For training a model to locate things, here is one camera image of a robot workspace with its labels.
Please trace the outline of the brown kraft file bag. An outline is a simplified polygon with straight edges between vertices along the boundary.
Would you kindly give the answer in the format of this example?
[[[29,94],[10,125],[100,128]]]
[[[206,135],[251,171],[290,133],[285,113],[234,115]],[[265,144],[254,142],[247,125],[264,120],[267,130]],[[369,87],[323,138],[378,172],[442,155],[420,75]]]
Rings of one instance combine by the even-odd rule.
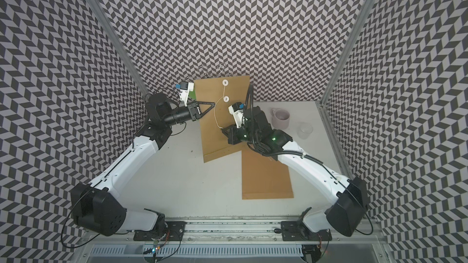
[[[294,197],[287,166],[248,147],[242,149],[241,159],[243,200]]]

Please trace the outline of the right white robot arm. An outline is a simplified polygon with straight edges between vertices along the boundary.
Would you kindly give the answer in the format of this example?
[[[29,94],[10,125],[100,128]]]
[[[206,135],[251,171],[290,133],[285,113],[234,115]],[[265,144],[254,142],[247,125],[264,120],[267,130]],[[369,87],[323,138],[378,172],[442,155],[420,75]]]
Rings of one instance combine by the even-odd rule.
[[[222,129],[229,144],[244,142],[252,151],[288,166],[329,201],[328,208],[306,209],[300,224],[312,233],[332,228],[350,237],[357,231],[363,218],[368,217],[370,203],[364,180],[339,174],[309,155],[289,134],[273,129],[259,107],[247,108],[237,102],[229,106],[229,113],[235,123]]]

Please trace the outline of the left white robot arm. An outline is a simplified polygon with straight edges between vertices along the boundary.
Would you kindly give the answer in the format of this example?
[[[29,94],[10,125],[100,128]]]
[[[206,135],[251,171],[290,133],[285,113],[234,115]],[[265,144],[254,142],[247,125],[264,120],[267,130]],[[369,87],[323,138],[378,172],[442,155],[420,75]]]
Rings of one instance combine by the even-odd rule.
[[[145,102],[147,116],[143,126],[124,153],[103,173],[88,184],[79,183],[70,192],[71,218],[75,225],[111,236],[118,231],[154,231],[162,214],[128,210],[119,196],[138,170],[163,148],[173,134],[172,127],[203,118],[202,101],[191,101],[184,107],[172,107],[163,93],[150,95]]]

